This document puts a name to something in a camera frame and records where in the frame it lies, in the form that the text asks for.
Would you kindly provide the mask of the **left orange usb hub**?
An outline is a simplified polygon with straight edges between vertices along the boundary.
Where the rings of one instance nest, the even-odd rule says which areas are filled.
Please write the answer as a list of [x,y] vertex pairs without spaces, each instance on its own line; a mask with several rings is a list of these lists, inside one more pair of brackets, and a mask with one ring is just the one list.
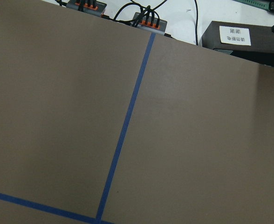
[[98,17],[101,17],[104,14],[106,6],[106,3],[99,2],[97,0],[70,0],[66,4],[67,8],[92,14]]

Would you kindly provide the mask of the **orange usb hub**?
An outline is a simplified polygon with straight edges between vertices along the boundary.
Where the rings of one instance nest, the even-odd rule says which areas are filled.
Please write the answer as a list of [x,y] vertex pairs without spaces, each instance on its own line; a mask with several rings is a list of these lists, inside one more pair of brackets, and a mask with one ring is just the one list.
[[99,2],[97,0],[70,0],[66,4],[67,8],[92,14],[98,17],[101,17],[104,14],[106,6],[106,3]]
[[142,17],[137,25],[137,28],[156,34],[165,35],[166,26],[167,21],[158,18],[157,15],[155,15],[153,19],[151,14],[149,14]]

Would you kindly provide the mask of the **right orange usb hub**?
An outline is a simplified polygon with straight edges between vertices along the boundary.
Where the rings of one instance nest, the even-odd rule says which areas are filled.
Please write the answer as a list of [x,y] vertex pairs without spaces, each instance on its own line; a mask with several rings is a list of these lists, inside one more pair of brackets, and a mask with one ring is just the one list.
[[142,17],[137,25],[137,28],[156,34],[165,35],[166,26],[167,21],[158,18],[157,15],[155,15],[153,19],[151,14],[149,14]]

